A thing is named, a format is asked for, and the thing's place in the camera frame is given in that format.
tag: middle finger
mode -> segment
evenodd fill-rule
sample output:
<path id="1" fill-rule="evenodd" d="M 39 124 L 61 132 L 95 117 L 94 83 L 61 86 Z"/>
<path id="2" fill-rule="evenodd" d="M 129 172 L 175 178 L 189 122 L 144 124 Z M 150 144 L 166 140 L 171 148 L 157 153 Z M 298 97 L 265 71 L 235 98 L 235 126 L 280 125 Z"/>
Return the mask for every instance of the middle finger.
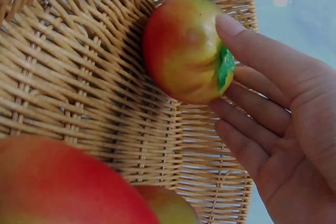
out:
<path id="1" fill-rule="evenodd" d="M 284 136 L 291 119 L 284 108 L 236 83 L 230 85 L 225 95 L 259 124 L 280 137 Z"/>

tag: green leaf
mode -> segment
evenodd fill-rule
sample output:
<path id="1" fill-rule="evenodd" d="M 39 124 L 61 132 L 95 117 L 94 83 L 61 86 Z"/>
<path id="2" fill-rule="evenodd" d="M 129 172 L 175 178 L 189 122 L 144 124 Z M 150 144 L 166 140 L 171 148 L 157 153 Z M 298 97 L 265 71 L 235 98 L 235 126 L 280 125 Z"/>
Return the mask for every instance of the green leaf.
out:
<path id="1" fill-rule="evenodd" d="M 221 64 L 218 70 L 218 89 L 221 90 L 226 82 L 226 77 L 229 72 L 235 73 L 235 61 L 232 53 L 224 44 L 222 45 Z"/>

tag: fingernail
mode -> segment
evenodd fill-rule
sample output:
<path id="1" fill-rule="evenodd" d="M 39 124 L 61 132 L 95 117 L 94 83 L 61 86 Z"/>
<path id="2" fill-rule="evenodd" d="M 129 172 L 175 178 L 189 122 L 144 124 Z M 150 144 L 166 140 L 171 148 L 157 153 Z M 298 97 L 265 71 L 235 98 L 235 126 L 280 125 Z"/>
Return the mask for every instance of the fingernail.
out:
<path id="1" fill-rule="evenodd" d="M 234 37 L 246 28 L 229 15 L 221 14 L 216 17 L 216 29 L 220 37 Z"/>

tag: finger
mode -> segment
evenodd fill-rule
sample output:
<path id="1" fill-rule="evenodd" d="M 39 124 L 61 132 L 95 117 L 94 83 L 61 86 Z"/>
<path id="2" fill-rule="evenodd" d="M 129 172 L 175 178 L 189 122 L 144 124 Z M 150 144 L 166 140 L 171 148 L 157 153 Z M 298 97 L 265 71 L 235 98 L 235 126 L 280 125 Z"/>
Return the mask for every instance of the finger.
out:
<path id="1" fill-rule="evenodd" d="M 249 31 L 228 15 L 217 17 L 216 28 L 239 61 L 264 74 L 290 101 L 318 85 L 316 80 L 330 71 L 322 61 Z"/>
<path id="2" fill-rule="evenodd" d="M 217 122 L 216 131 L 251 178 L 256 179 L 259 171 L 269 158 L 266 152 L 256 142 L 242 135 L 224 121 Z"/>
<path id="3" fill-rule="evenodd" d="M 244 109 L 259 124 L 283 137 L 290 122 L 290 113 L 272 101 L 232 83 L 225 95 Z"/>
<path id="4" fill-rule="evenodd" d="M 243 111 L 239 111 L 223 99 L 210 104 L 210 108 L 225 122 L 232 125 L 242 135 L 255 141 L 269 155 L 273 154 L 274 145 L 279 137 L 249 118 Z"/>
<path id="5" fill-rule="evenodd" d="M 289 109 L 289 100 L 280 89 L 262 73 L 249 67 L 236 67 L 235 80 L 242 85 L 263 94 L 269 100 Z"/>

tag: apple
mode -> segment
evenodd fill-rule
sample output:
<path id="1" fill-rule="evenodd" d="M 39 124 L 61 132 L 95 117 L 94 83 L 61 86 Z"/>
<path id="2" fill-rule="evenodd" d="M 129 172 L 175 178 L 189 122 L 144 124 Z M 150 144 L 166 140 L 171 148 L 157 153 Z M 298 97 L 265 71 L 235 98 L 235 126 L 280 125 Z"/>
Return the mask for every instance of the apple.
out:
<path id="1" fill-rule="evenodd" d="M 0 141 L 1 224 L 159 224 L 103 162 L 41 136 Z"/>
<path id="2" fill-rule="evenodd" d="M 222 13 L 209 0 L 166 0 L 152 13 L 142 37 L 143 59 L 170 97 L 208 104 L 231 84 L 234 58 L 215 28 Z"/>
<path id="3" fill-rule="evenodd" d="M 160 224 L 199 224 L 193 207 L 175 191 L 161 186 L 134 186 L 155 212 Z"/>

